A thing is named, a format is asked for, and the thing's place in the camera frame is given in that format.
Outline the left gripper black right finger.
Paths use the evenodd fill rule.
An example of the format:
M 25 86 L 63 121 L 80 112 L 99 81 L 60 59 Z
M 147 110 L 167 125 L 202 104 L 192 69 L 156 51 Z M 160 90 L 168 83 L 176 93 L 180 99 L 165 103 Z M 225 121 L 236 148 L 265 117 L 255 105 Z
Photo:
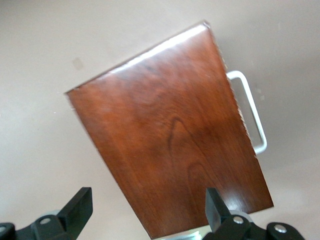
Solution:
M 211 232 L 203 240 L 248 240 L 251 223 L 243 216 L 231 214 L 216 188 L 207 188 L 205 215 Z

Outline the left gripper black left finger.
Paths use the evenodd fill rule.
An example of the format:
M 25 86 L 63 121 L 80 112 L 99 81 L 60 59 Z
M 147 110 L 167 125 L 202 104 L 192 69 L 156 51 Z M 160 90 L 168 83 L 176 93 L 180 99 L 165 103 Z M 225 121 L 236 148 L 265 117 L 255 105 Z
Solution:
M 31 225 L 36 240 L 76 240 L 93 213 L 92 189 L 82 187 L 56 214 Z

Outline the light wood drawer white handle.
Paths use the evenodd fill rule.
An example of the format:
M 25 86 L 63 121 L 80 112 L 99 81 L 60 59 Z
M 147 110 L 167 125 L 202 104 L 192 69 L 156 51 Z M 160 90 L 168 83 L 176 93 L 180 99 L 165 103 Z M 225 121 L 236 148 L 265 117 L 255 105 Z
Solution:
M 245 96 L 246 96 L 248 103 L 249 103 L 252 117 L 255 122 L 255 127 L 258 131 L 260 142 L 261 142 L 261 144 L 253 146 L 255 154 L 259 155 L 267 149 L 268 142 L 267 142 L 267 138 L 266 138 L 266 135 L 265 135 L 265 132 L 263 129 L 263 125 L 262 125 L 256 104 L 255 104 L 248 80 L 247 80 L 246 76 L 241 71 L 238 71 L 238 70 L 233 70 L 233 71 L 227 72 L 226 77 L 230 81 L 233 81 L 235 79 L 240 79 L 240 81 L 241 81 Z

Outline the dark brown wooden cabinet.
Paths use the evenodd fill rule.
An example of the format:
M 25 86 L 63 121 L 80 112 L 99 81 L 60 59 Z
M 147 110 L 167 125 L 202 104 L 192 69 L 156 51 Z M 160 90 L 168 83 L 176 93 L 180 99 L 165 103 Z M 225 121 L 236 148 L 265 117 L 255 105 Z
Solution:
M 67 97 L 151 239 L 207 225 L 207 188 L 231 210 L 273 206 L 207 22 Z

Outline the small tape patch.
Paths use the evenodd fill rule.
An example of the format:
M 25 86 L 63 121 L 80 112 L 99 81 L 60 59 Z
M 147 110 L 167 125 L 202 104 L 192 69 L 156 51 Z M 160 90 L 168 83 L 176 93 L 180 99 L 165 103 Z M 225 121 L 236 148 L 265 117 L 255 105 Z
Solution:
M 72 64 L 74 66 L 74 68 L 78 71 L 82 70 L 84 68 L 84 64 L 82 62 L 82 60 L 79 57 L 75 57 L 72 60 Z

